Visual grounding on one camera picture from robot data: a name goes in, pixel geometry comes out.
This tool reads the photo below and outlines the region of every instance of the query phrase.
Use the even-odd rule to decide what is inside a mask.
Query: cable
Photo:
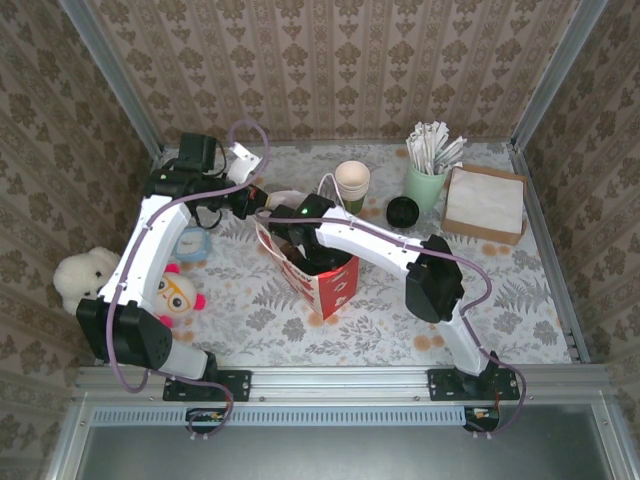
[[[353,218],[353,215],[351,215],[351,213],[347,212],[347,209],[344,206],[344,202],[342,201],[342,197],[340,196],[340,191],[338,190],[338,181],[336,180],[336,176],[333,173],[325,173],[324,174],[324,176],[320,180],[320,183],[318,184],[318,190],[316,191],[316,194],[320,195],[320,190],[322,190],[322,186],[324,185],[324,181],[327,178],[330,178],[331,181],[333,182],[333,189],[335,191],[336,196],[338,197],[338,201],[340,202],[340,206],[342,208],[344,208],[344,213],[347,215],[347,217]]]
[[[482,428],[477,423],[472,422],[471,420],[467,420],[466,422],[467,422],[467,425],[469,425],[470,427],[473,427],[473,428],[475,428],[477,430],[477,432],[474,432],[474,433],[490,433],[490,432],[487,432],[484,428]]]
[[[224,153],[224,147],[222,146],[222,143],[218,142],[218,146],[220,147],[220,151],[222,152],[222,159],[224,160],[224,165],[222,166],[222,168],[217,171],[216,173],[212,173],[211,175],[207,175],[207,176],[211,176],[211,177],[219,177],[220,175],[222,175],[224,173],[224,171],[227,169],[227,154]]]
[[[444,252],[438,252],[435,250],[429,250],[427,248],[423,248],[423,247],[419,247],[416,245],[407,245],[405,244],[405,242],[398,240],[390,235],[386,235],[384,233],[381,233],[377,230],[374,230],[366,225],[363,225],[361,223],[354,223],[353,221],[350,220],[344,220],[341,218],[270,218],[270,217],[266,217],[263,215],[260,215],[260,210],[256,211],[255,217],[258,221],[263,222],[263,223],[285,223],[285,224],[291,224],[291,223],[337,223],[339,225],[346,225],[350,228],[357,228],[359,230],[362,230],[363,232],[366,232],[370,235],[373,235],[374,237],[380,238],[382,240],[385,240],[389,243],[391,243],[392,245],[396,246],[396,247],[400,247],[403,248],[405,250],[410,250],[412,252],[417,252],[417,253],[422,253],[425,255],[430,255],[432,257],[438,257],[438,258],[443,258],[445,260],[452,260],[454,262],[457,262],[459,264],[462,264],[466,267],[471,268],[472,270],[476,271],[480,277],[482,277],[482,279],[484,280],[486,286],[487,286],[487,290],[484,292],[484,294],[482,294],[480,297],[478,297],[477,299],[473,300],[472,302],[469,302],[468,304],[464,305],[461,309],[460,309],[460,317],[462,318],[462,321],[465,325],[465,327],[467,328],[467,330],[469,331],[469,334],[471,335],[471,338],[473,339],[473,342],[476,344],[476,347],[478,347],[478,350],[480,351],[480,353],[482,353],[482,355],[484,355],[485,357],[487,357],[487,359],[495,364],[497,364],[498,366],[501,366],[503,368],[506,368],[508,370],[511,370],[512,372],[514,372],[516,375],[518,375],[518,377],[520,378],[520,382],[522,383],[522,393],[520,395],[520,400],[518,402],[518,406],[516,407],[516,411],[513,413],[513,415],[511,416],[511,418],[509,419],[509,421],[502,427],[499,427],[498,429],[494,430],[493,432],[487,432],[486,435],[489,438],[491,435],[496,435],[499,434],[501,432],[503,432],[506,428],[508,428],[510,425],[513,424],[514,421],[516,421],[521,413],[522,413],[522,407],[524,406],[524,401],[525,401],[525,397],[527,394],[527,381],[524,378],[524,375],[522,374],[522,372],[514,367],[513,365],[510,365],[508,363],[503,362],[502,360],[499,360],[495,357],[492,357],[489,352],[487,352],[484,347],[482,346],[482,343],[480,342],[480,339],[478,338],[478,336],[476,335],[476,332],[473,330],[473,327],[471,326],[471,324],[469,323],[469,321],[467,320],[467,317],[465,315],[465,313],[467,311],[469,311],[469,309],[475,307],[476,305],[481,304],[482,302],[484,302],[485,300],[487,300],[490,296],[491,296],[491,292],[493,291],[493,285],[491,284],[491,279],[489,278],[489,275],[487,275],[487,273],[482,269],[482,267],[480,267],[479,265],[476,265],[475,263],[473,263],[470,260],[467,260],[466,258],[462,258],[462,257],[458,257],[456,255],[451,255],[448,253],[444,253]]]
[[[173,168],[173,165],[176,163],[176,160],[178,160],[178,157],[170,158],[169,160],[167,160],[167,163],[162,165],[162,168],[166,168],[167,170],[171,170]]]
[[[226,425],[226,423],[229,421],[229,419],[231,418],[231,414],[233,413],[233,394],[231,393],[231,391],[225,387],[224,385],[220,384],[220,383],[215,383],[215,382],[203,382],[201,380],[191,380],[189,378],[184,378],[184,377],[176,377],[174,375],[169,375],[163,372],[153,372],[154,375],[158,375],[160,377],[165,377],[168,378],[170,380],[177,380],[179,382],[182,383],[187,383],[189,385],[196,385],[199,387],[213,387],[213,388],[217,388],[218,390],[222,390],[222,392],[224,392],[226,400],[227,400],[227,412],[225,413],[224,417],[222,418],[222,420],[220,421],[220,423],[210,432],[208,432],[206,435],[208,437],[212,437],[216,434],[218,434],[220,432],[220,430],[222,430],[222,428]],[[198,433],[196,433],[193,430],[193,421],[195,420],[195,418],[204,415],[204,413],[202,411],[199,412],[194,412],[193,415],[191,415],[191,417],[189,417],[189,423],[187,424],[187,430],[189,430],[189,433],[191,434],[191,438],[194,439],[196,438],[196,436],[200,435]]]
[[[202,226],[202,222],[200,222],[200,215],[198,215],[197,210],[194,212],[193,217],[196,219],[196,225],[198,227],[202,228],[203,230],[213,230],[218,225],[220,225],[220,222],[222,221],[222,210],[218,210],[218,218],[208,227]]]
[[[115,288],[114,294],[113,294],[113,298],[111,299],[111,304],[109,305],[109,310],[107,312],[107,325],[106,325],[106,343],[107,343],[107,354],[109,357],[109,363],[111,364],[111,368],[113,369],[113,374],[115,375],[115,377],[118,379],[118,382],[120,382],[120,384],[122,385],[122,388],[124,388],[125,391],[129,392],[129,393],[139,393],[141,392],[144,387],[147,385],[147,381],[149,380],[149,370],[146,369],[143,373],[142,376],[142,382],[140,383],[140,385],[138,385],[137,387],[132,387],[131,385],[129,385],[126,380],[124,379],[124,375],[122,374],[122,371],[120,370],[120,366],[118,365],[118,361],[116,359],[116,352],[115,352],[115,347],[113,344],[113,320],[115,317],[115,312],[116,312],[116,306],[118,305],[118,300],[120,300],[120,296],[122,294],[122,292],[124,291],[124,288],[126,286],[126,281],[127,278],[129,277],[129,272],[131,271],[131,265],[133,264],[133,260],[136,256],[136,254],[138,253],[138,250],[140,249],[140,246],[142,245],[142,242],[144,240],[144,237],[147,235],[147,232],[151,229],[151,227],[153,226],[153,224],[155,223],[156,220],[158,220],[158,218],[160,217],[160,215],[162,215],[164,212],[166,212],[167,210],[169,210],[171,207],[174,207],[176,205],[180,205],[181,203],[185,203],[185,202],[191,202],[193,200],[202,200],[204,198],[211,198],[211,197],[219,197],[219,196],[223,196],[223,195],[229,195],[231,193],[237,192],[239,190],[242,190],[245,187],[248,187],[254,180],[256,180],[260,175],[262,175],[262,172],[264,171],[264,169],[267,167],[267,165],[269,164],[269,140],[267,139],[267,134],[264,132],[264,130],[260,127],[260,125],[258,125],[256,122],[254,122],[253,120],[238,120],[237,122],[235,122],[233,125],[231,125],[231,128],[229,129],[229,141],[230,143],[233,145],[234,142],[234,133],[236,128],[238,128],[240,125],[247,125],[250,127],[255,128],[258,133],[260,134],[260,136],[262,137],[262,142],[264,144],[264,156],[262,158],[262,161],[258,164],[258,168],[255,170],[254,174],[252,176],[250,176],[244,183],[241,183],[240,185],[236,185],[234,187],[229,187],[229,188],[225,188],[222,190],[217,190],[215,192],[205,192],[205,193],[196,193],[193,195],[188,195],[186,197],[182,197],[182,198],[178,198],[176,200],[173,200],[169,203],[167,203],[166,205],[160,207],[158,210],[156,210],[155,213],[153,213],[153,215],[151,215],[151,217],[149,217],[149,220],[145,223],[145,225],[142,227],[142,230],[140,231],[140,233],[138,234],[137,238],[135,239],[132,247],[131,247],[131,251],[129,253],[129,255],[127,256],[124,266],[122,268],[122,272],[120,274],[120,282],[118,283],[118,285]],[[202,385],[202,386],[207,386],[207,384],[209,384],[210,382],[197,382],[197,383],[193,383],[194,385]],[[231,407],[233,408],[233,395],[231,396]]]

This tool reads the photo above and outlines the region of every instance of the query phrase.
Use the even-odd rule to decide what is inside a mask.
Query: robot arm
[[[269,229],[295,246],[302,246],[311,262],[327,262],[330,249],[356,255],[405,281],[405,304],[416,317],[432,323],[451,350],[454,365],[464,374],[479,377],[487,369],[489,360],[478,350],[470,332],[460,316],[464,295],[462,273],[458,265],[418,252],[396,247],[388,241],[354,225],[367,227],[383,237],[393,236],[403,245],[424,247],[451,254],[446,241],[432,235],[428,241],[393,234],[383,228],[348,215],[333,202],[309,195],[295,210],[277,207],[269,219],[291,218],[340,219],[350,225],[338,223],[276,223]]]
[[[242,153],[244,150],[235,144]],[[145,185],[144,198],[134,232],[115,272],[100,291],[97,300],[84,299],[76,317],[96,358],[109,361],[106,344],[106,319],[115,298],[116,287],[122,287],[114,315],[113,344],[119,362],[156,370],[188,379],[214,381],[217,373],[215,356],[174,340],[171,330],[154,315],[158,282],[180,233],[198,207],[212,212],[229,209],[238,218],[252,215],[267,201],[267,194],[249,186],[233,194],[180,203],[164,211],[146,232],[137,253],[134,244],[149,218],[175,199],[192,194],[228,189],[236,183],[225,177],[212,177],[202,172],[213,169],[215,140],[204,135],[184,134],[180,154],[173,168],[161,168],[151,173]],[[232,166],[236,179],[243,183],[255,169],[256,161]],[[131,268],[126,282],[122,273],[127,262]]]
[[[148,228],[149,218],[159,208],[178,198],[228,190],[236,182],[244,183],[259,163],[257,157],[235,144],[233,148],[239,158],[229,169],[229,176],[207,176],[202,172],[212,170],[213,164],[206,164],[203,152],[214,149],[215,143],[212,146],[210,142],[215,140],[204,136],[192,136],[187,140],[191,141],[186,142],[186,147],[193,147],[194,142],[198,145],[185,147],[183,155],[183,136],[181,153],[174,164],[177,168],[162,168],[151,174],[145,187],[138,222],[122,261],[103,287],[100,297],[97,300],[82,300],[76,316],[94,355],[108,361],[105,340],[107,312],[119,287],[121,293],[113,317],[113,345],[118,361],[169,375],[211,382],[216,381],[218,374],[215,355],[174,340],[171,330],[153,315],[158,282],[178,236],[191,216],[196,214],[197,207],[206,207],[211,211],[227,208],[238,218],[244,219],[266,204],[267,195],[257,187],[248,186],[230,195],[173,205],[158,217],[137,248],[137,254],[130,258],[139,233]],[[200,163],[194,166],[193,159]],[[293,245],[302,247],[307,260],[319,271],[339,266],[345,257],[348,259],[350,255],[357,255],[404,279],[407,308],[418,318],[436,325],[453,354],[458,372],[472,379],[472,390],[476,388],[477,379],[492,377],[493,363],[488,364],[460,316],[464,290],[457,264],[394,247],[384,240],[384,237],[395,236],[405,247],[422,246],[450,254],[442,238],[431,236],[425,242],[394,235],[362,220],[352,219],[342,208],[317,195],[307,196],[295,210],[280,205],[269,218],[270,230]],[[287,219],[293,218],[340,219],[351,225],[287,222]],[[368,231],[353,228],[355,223],[366,227]],[[132,263],[126,282],[123,282],[121,276],[127,262]]]

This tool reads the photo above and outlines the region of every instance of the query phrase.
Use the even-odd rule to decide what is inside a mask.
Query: pink ear
[[[164,271],[167,273],[180,273],[180,267],[177,263],[170,263]]]
[[[204,295],[199,293],[198,295],[196,295],[196,306],[193,307],[193,309],[194,310],[202,310],[202,309],[204,309],[206,304],[207,304],[207,299],[204,298]]]
[[[171,320],[166,315],[160,315],[158,317],[158,320],[160,320],[165,326],[167,326],[169,328],[173,328],[173,320]]]

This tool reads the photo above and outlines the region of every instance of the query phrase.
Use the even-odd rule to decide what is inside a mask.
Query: metal frame
[[[255,367],[249,402],[252,409],[278,407],[338,406],[429,407],[468,405],[469,402],[431,402],[426,372],[417,367]],[[527,378],[526,403],[531,405],[591,405],[602,445],[616,480],[637,479],[638,465],[626,425],[615,399],[615,391],[603,365],[522,365]],[[123,367],[128,381],[135,382],[142,369]],[[109,367],[80,370],[71,407],[52,459],[48,480],[75,479],[91,419],[103,406],[214,407],[220,403],[166,403],[162,400],[165,379],[152,377],[145,395],[122,390]],[[474,405],[490,404],[478,402]]]
[[[467,145],[473,143],[508,143],[509,137],[474,137],[467,139]],[[262,147],[262,141],[243,141],[245,147]],[[334,140],[316,139],[316,140],[274,140],[269,141],[271,147],[315,147],[323,145],[351,146],[351,145],[398,145],[406,146],[405,140],[399,138],[338,138]],[[166,145],[166,148],[177,148],[175,145]]]
[[[512,141],[520,148],[526,147],[531,139],[606,4],[607,0],[588,0],[580,2],[576,8],[527,108],[513,131]]]
[[[571,297],[569,297],[569,290],[567,290],[567,284],[562,276],[560,263],[558,262],[556,251],[553,248],[551,235],[549,234],[547,223],[544,220],[542,207],[540,206],[540,201],[538,200],[527,162],[525,161],[522,149],[514,149],[510,145],[508,149],[515,173],[527,177],[524,204],[527,208],[529,221],[531,222],[531,231],[533,232],[536,245],[540,251],[540,260],[542,261],[542,266],[547,276],[547,281],[549,282],[549,289],[556,305],[556,310],[558,311],[558,317],[563,326],[570,331],[570,336],[573,338],[579,360],[583,363],[588,363],[591,361],[591,358],[587,351],[587,344],[582,336],[578,317],[573,309]]]
[[[188,406],[96,406],[92,427],[187,427]],[[241,427],[396,427],[396,426],[463,426],[464,406],[351,407],[314,405],[288,407],[240,404],[233,409],[229,426]],[[193,426],[210,427],[208,420],[192,422]]]

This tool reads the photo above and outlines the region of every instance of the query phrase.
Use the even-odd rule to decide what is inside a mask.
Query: black bracket
[[[469,381],[474,377],[465,376],[455,368],[433,368],[427,371],[429,396],[432,402],[452,400],[519,400],[520,390],[516,374],[506,368],[498,368],[491,372],[484,388],[469,388]]]
[[[500,408],[497,405],[483,408],[465,407],[464,418],[467,423],[462,428],[467,432],[493,432],[500,424]]]
[[[215,382],[231,391],[234,402],[249,401],[251,370],[218,370]],[[165,402],[224,402],[225,394],[217,388],[188,385],[167,379],[162,399]]]
[[[227,414],[226,408],[190,408],[184,414],[184,421],[193,419],[191,430],[200,435],[211,433]]]

